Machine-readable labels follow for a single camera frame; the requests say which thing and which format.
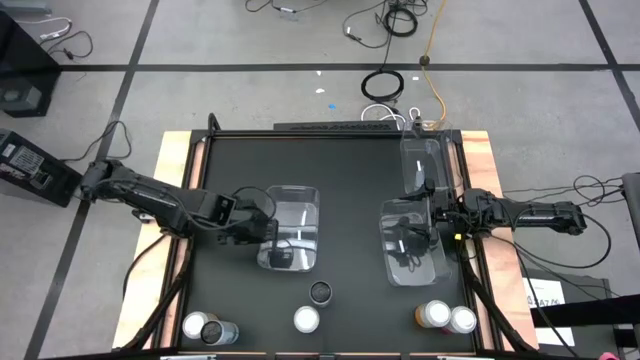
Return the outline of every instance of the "small cup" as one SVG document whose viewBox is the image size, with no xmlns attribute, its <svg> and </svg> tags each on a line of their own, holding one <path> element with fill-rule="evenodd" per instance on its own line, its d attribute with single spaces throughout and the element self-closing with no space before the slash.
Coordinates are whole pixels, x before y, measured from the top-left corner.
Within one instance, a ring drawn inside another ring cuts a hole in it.
<svg viewBox="0 0 640 360">
<path fill-rule="evenodd" d="M 478 323 L 476 314 L 466 306 L 458 306 L 451 311 L 451 321 L 442 330 L 448 334 L 468 334 Z"/>
<path fill-rule="evenodd" d="M 189 339 L 200 339 L 202 327 L 212 320 L 218 320 L 218 317 L 213 314 L 194 311 L 184 318 L 182 322 L 182 332 L 184 332 L 184 335 Z"/>
<path fill-rule="evenodd" d="M 414 315 L 423 328 L 441 328 L 451 320 L 451 309 L 440 300 L 432 300 L 418 306 Z"/>
<path fill-rule="evenodd" d="M 310 334 L 314 332 L 320 324 L 318 310 L 311 306 L 300 307 L 293 315 L 293 324 L 301 333 Z"/>
<path fill-rule="evenodd" d="M 200 338 L 207 346 L 217 346 L 233 344 L 238 340 L 239 335 L 238 325 L 228 321 L 213 320 L 204 324 Z"/>
<path fill-rule="evenodd" d="M 316 281 L 309 288 L 309 297 L 318 307 L 326 307 L 333 297 L 333 289 L 326 281 Z"/>
</svg>

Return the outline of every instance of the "clear plastic container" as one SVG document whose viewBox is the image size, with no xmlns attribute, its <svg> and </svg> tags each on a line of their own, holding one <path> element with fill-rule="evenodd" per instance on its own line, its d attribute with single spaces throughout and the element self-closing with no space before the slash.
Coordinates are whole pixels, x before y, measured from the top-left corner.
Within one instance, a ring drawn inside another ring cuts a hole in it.
<svg viewBox="0 0 640 360">
<path fill-rule="evenodd" d="M 404 191 L 407 194 L 418 190 L 425 177 L 435 181 L 436 189 L 447 188 L 442 149 L 438 141 L 418 138 L 412 132 L 404 132 L 400 141 L 400 155 Z"/>
<path fill-rule="evenodd" d="M 318 251 L 320 193 L 307 186 L 272 186 L 276 203 L 277 241 L 260 244 L 257 261 L 276 271 L 310 271 Z"/>
<path fill-rule="evenodd" d="M 382 203 L 380 234 L 387 265 L 387 277 L 394 286 L 424 286 L 451 276 L 442 242 L 435 227 L 426 237 L 428 226 L 423 214 L 428 203 L 389 200 Z"/>
</svg>

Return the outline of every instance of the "paper sign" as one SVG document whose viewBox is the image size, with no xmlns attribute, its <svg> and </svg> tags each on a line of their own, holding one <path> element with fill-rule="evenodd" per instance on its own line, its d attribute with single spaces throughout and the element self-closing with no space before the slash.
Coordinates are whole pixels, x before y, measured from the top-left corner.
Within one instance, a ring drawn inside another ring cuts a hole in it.
<svg viewBox="0 0 640 360">
<path fill-rule="evenodd" d="M 535 308 L 536 302 L 533 299 L 533 294 L 531 293 L 529 282 L 526 278 L 523 278 L 522 281 L 524 282 L 524 289 L 527 292 L 527 302 L 529 303 L 529 308 Z M 562 284 L 560 284 L 559 281 L 531 279 L 531 283 L 533 284 L 533 288 L 536 292 L 536 296 L 538 297 L 538 302 L 540 303 L 541 307 L 564 304 Z M 564 341 L 566 341 L 569 346 L 576 345 L 573 341 L 573 333 L 571 332 L 571 328 L 556 328 L 556 330 L 558 330 L 560 336 L 562 336 Z M 538 342 L 540 344 L 562 346 L 560 339 L 558 339 L 556 334 L 554 334 L 553 330 L 551 330 L 550 328 L 536 329 L 536 336 L 538 337 Z"/>
</svg>

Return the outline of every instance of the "concrete floor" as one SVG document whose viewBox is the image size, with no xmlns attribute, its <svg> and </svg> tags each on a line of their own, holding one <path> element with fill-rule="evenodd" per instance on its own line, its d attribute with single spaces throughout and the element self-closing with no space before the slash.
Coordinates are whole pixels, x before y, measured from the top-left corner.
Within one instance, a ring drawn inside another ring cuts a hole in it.
<svg viewBox="0 0 640 360">
<path fill-rule="evenodd" d="M 379 63 L 383 49 L 362 48 L 343 37 L 340 29 L 347 14 L 377 1 L 330 0 L 291 22 L 269 8 L 249 14 L 241 1 L 159 0 L 139 63 Z M 302 7 L 313 0 L 280 3 Z M 150 4 L 150 0 L 50 2 L 54 16 L 71 17 L 74 29 L 91 33 L 94 53 L 77 62 L 94 65 L 130 62 Z M 424 51 L 439 1 L 429 4 L 415 35 L 393 39 L 390 63 L 413 64 Z M 640 25 L 634 17 L 640 3 L 590 0 L 589 4 L 618 62 L 640 63 L 636 36 Z M 371 13 L 350 26 L 365 41 L 384 39 Z M 34 36 L 47 29 L 24 27 Z M 82 52 L 86 43 L 77 40 L 68 46 Z M 58 61 L 70 63 L 60 55 L 56 54 Z M 452 64 L 606 64 L 578 0 L 450 1 L 431 57 L 434 63 Z M 274 122 L 356 120 L 369 104 L 360 93 L 367 72 L 247 70 L 251 71 L 135 73 L 120 114 L 134 139 L 133 154 L 125 164 L 151 175 L 162 133 L 203 128 L 212 111 L 224 129 L 270 129 Z M 124 75 L 64 72 L 46 117 L 12 119 L 2 114 L 0 127 L 16 130 L 55 156 L 77 156 L 109 120 Z M 439 105 L 421 74 L 404 71 L 403 75 L 406 86 L 397 107 L 407 112 L 418 106 L 423 118 L 438 117 Z M 632 91 L 640 92 L 640 73 L 625 72 L 624 77 Z M 606 179 L 640 168 L 640 133 L 609 70 L 434 71 L 432 78 L 447 101 L 454 127 L 489 131 L 503 189 L 570 185 L 581 174 Z M 382 93 L 393 81 L 380 79 L 372 85 Z M 325 91 L 316 93 L 319 88 Z M 110 154 L 124 150 L 124 138 L 118 133 Z M 93 156 L 95 152 L 74 167 L 83 171 Z M 74 200 L 59 209 L 0 195 L 3 359 L 25 356 L 78 206 Z M 611 255 L 596 268 L 563 272 L 608 278 L 615 292 L 638 293 L 640 251 L 626 206 L 601 205 L 585 211 L 611 232 Z M 27 222 L 26 214 L 39 222 Z M 40 357 L 110 350 L 122 278 L 133 258 L 139 228 L 127 207 L 100 203 L 90 208 Z M 518 230 L 515 238 L 536 254 L 574 264 L 596 259 L 605 245 L 595 226 L 580 237 Z"/>
</svg>

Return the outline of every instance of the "white cable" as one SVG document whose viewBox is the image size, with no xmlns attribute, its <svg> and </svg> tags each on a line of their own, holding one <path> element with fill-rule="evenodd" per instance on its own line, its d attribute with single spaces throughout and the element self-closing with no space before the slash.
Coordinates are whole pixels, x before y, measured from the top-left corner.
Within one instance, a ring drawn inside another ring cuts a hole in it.
<svg viewBox="0 0 640 360">
<path fill-rule="evenodd" d="M 71 27 L 71 19 L 67 18 L 67 17 L 57 17 L 57 18 L 52 18 L 52 19 L 45 19 L 45 20 L 40 20 L 40 21 L 24 21 L 24 20 L 16 20 L 17 23 L 19 24 L 26 24 L 26 25 L 39 25 L 39 24 L 45 24 L 48 22 L 53 22 L 53 21 L 60 21 L 60 20 L 64 20 L 67 22 L 67 26 L 65 26 L 63 29 L 54 31 L 54 32 L 50 32 L 48 34 L 42 34 L 40 35 L 40 40 L 47 40 L 47 39 L 55 39 L 57 37 L 60 37 L 62 34 L 64 34 L 67 30 L 69 30 L 69 28 Z"/>
<path fill-rule="evenodd" d="M 417 111 L 418 115 L 416 117 L 413 117 L 413 111 Z M 418 109 L 417 107 L 412 107 L 411 109 L 409 109 L 409 117 L 411 118 L 411 122 L 416 121 L 416 118 L 420 117 L 420 109 Z"/>
<path fill-rule="evenodd" d="M 407 119 L 405 119 L 405 117 L 402 116 L 402 115 L 394 113 L 388 106 L 383 105 L 383 104 L 371 104 L 371 105 L 367 106 L 366 108 L 364 108 L 364 110 L 362 110 L 362 113 L 360 114 L 360 121 L 364 121 L 364 114 L 369 109 L 372 109 L 372 108 L 375 108 L 375 107 L 381 107 L 381 108 L 383 108 L 383 109 L 385 109 L 385 110 L 387 110 L 389 112 L 389 115 L 385 115 L 381 119 L 378 119 L 378 120 L 382 121 L 382 120 L 386 120 L 386 119 L 392 117 L 393 120 L 396 120 L 396 123 L 397 123 L 398 119 L 400 119 L 400 120 L 402 120 L 402 124 L 403 124 L 404 129 L 407 128 Z M 415 121 L 415 118 L 413 117 L 413 111 L 417 111 L 418 112 L 418 117 L 420 116 L 420 109 L 418 109 L 417 107 L 414 106 L 411 109 L 409 109 L 409 117 L 411 117 L 411 123 L 413 123 Z"/>
<path fill-rule="evenodd" d="M 393 117 L 393 120 L 396 120 L 396 123 L 397 123 L 397 119 L 396 119 L 396 117 L 399 117 L 399 118 L 400 118 L 400 120 L 402 120 L 402 124 L 403 124 L 402 126 L 403 126 L 405 129 L 407 128 L 407 120 L 406 120 L 406 119 L 404 118 L 404 116 L 402 116 L 402 115 L 396 115 L 396 114 L 385 115 L 385 116 L 383 116 L 383 117 L 380 119 L 380 121 L 382 121 L 382 120 L 387 120 L 387 119 L 388 119 L 388 118 L 390 118 L 390 117 Z"/>
<path fill-rule="evenodd" d="M 371 105 L 367 106 L 366 108 L 364 108 L 364 110 L 362 110 L 362 113 L 360 113 L 360 121 L 364 121 L 364 114 L 369 109 L 372 109 L 372 108 L 375 108 L 375 107 L 381 107 L 381 108 L 383 108 L 383 109 L 385 109 L 385 110 L 387 110 L 389 112 L 389 115 L 386 115 L 385 117 L 383 117 L 382 119 L 379 119 L 379 120 L 384 120 L 384 119 L 387 119 L 389 117 L 393 117 L 393 120 L 396 120 L 396 123 L 398 121 L 398 118 L 400 118 L 400 120 L 402 120 L 402 123 L 404 125 L 407 124 L 407 120 L 405 120 L 405 118 L 402 115 L 395 114 L 388 106 L 383 105 L 383 104 L 371 104 Z"/>
</svg>

